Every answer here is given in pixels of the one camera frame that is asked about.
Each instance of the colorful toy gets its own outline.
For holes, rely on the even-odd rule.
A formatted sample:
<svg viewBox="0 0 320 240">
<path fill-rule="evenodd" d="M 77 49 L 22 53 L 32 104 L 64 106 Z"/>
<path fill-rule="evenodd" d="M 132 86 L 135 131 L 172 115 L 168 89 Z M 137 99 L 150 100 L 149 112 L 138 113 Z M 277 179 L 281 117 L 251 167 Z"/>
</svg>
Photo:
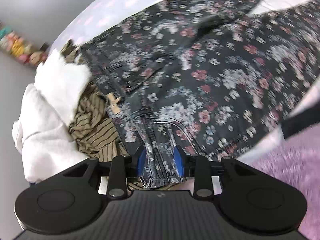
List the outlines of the colorful toy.
<svg viewBox="0 0 320 240">
<path fill-rule="evenodd" d="M 5 35 L 9 34 L 12 32 L 10 27 L 4 27 L 2 30 L 0 30 L 0 39 L 2 39 Z"/>
<path fill-rule="evenodd" d="M 30 64 L 33 66 L 38 66 L 40 62 L 45 62 L 47 59 L 47 55 L 43 51 L 37 51 L 31 54 L 30 56 Z"/>
<path fill-rule="evenodd" d="M 18 36 L 14 32 L 5 35 L 0 41 L 1 48 L 5 49 L 7 52 L 10 52 L 14 42 L 17 39 Z"/>
<path fill-rule="evenodd" d="M 11 48 L 11 54 L 13 56 L 19 57 L 21 54 L 24 53 L 25 46 L 24 46 L 23 42 L 24 42 L 23 38 L 19 38 L 14 42 L 14 44 Z"/>
</svg>

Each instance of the metal button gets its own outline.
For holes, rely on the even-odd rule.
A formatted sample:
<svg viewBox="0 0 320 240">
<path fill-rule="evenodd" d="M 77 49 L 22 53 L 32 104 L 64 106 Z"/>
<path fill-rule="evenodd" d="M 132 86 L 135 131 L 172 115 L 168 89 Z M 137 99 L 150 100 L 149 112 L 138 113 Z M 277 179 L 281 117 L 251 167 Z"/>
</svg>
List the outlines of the metal button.
<svg viewBox="0 0 320 240">
<path fill-rule="evenodd" d="M 114 188 L 109 191 L 109 195 L 112 197 L 121 197 L 124 194 L 124 191 L 120 188 Z"/>
<path fill-rule="evenodd" d="M 131 88 L 132 85 L 130 84 L 130 82 L 126 82 L 126 83 L 124 84 L 124 87 L 125 87 L 125 88 Z"/>
<path fill-rule="evenodd" d="M 197 190 L 196 194 L 199 197 L 209 197 L 212 195 L 212 191 L 207 188 L 202 188 L 202 189 Z"/>
</svg>

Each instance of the white bed sheet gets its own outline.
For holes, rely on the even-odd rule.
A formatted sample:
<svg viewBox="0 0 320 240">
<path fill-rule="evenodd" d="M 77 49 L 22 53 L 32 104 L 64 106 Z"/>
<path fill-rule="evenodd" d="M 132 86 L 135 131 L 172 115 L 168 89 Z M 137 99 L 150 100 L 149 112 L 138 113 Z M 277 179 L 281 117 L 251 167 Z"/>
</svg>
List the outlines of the white bed sheet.
<svg viewBox="0 0 320 240">
<path fill-rule="evenodd" d="M 161 0 L 95 0 L 61 33 L 51 47 L 60 50 L 63 45 L 73 39 L 76 44 L 89 41 L 104 30 L 118 24 Z M 309 0 L 262 0 L 250 14 L 262 14 L 272 10 L 282 10 Z M 292 114 L 297 114 L 320 100 L 320 82 L 315 82 L 307 96 L 300 102 Z M 250 164 L 254 160 L 276 147 L 283 140 L 281 128 L 268 134 L 253 149 L 242 155 L 239 160 Z"/>
</svg>

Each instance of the yellow object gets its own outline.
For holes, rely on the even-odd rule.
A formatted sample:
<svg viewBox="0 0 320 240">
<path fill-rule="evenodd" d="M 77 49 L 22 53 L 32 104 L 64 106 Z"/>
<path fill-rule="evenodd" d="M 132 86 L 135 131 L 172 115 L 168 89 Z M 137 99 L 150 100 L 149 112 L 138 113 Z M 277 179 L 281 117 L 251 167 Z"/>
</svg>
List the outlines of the yellow object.
<svg viewBox="0 0 320 240">
<path fill-rule="evenodd" d="M 24 52 L 24 45 L 23 45 L 23 38 L 17 39 L 12 48 L 11 48 L 11 54 L 15 57 L 19 57 Z"/>
<path fill-rule="evenodd" d="M 121 98 L 115 98 L 115 96 L 113 95 L 113 93 L 107 94 L 107 97 L 110 101 L 110 107 L 111 110 L 114 114 L 118 114 L 121 112 L 119 106 L 117 106 L 117 103 L 121 100 Z"/>
</svg>

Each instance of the pile of clothes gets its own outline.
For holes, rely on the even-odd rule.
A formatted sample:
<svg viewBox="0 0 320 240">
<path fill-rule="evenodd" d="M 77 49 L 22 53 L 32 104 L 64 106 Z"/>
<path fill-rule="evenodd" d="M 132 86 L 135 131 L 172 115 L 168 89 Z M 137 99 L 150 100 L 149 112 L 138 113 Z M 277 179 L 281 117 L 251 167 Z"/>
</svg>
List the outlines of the pile of clothes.
<svg viewBox="0 0 320 240">
<path fill-rule="evenodd" d="M 317 239 L 320 183 L 310 172 L 319 127 L 283 140 L 320 121 L 309 112 L 289 118 L 320 74 L 320 0 L 248 15 L 260 1 L 163 0 L 82 46 L 69 41 L 53 51 L 13 127 L 27 180 L 143 145 L 145 170 L 128 180 L 129 190 L 192 190 L 192 179 L 178 174 L 176 145 L 209 160 L 241 160 L 279 131 L 280 147 L 247 164 L 305 194 L 301 230 Z"/>
</svg>

